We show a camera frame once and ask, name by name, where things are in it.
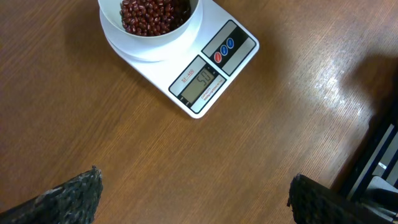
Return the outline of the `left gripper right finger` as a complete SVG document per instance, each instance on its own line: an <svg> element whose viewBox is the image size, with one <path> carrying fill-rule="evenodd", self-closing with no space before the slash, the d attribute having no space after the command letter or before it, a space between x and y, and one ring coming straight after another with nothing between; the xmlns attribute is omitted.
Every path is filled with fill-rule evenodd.
<svg viewBox="0 0 398 224"><path fill-rule="evenodd" d="M356 205L305 175L296 175L289 189L287 206L300 224L383 224L388 221Z"/></svg>

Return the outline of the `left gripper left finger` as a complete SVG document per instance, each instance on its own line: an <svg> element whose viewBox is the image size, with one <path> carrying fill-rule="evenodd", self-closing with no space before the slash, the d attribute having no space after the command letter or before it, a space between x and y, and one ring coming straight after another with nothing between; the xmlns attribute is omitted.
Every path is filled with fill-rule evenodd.
<svg viewBox="0 0 398 224"><path fill-rule="evenodd" d="M103 191L96 166L1 213L1 223L93 223Z"/></svg>

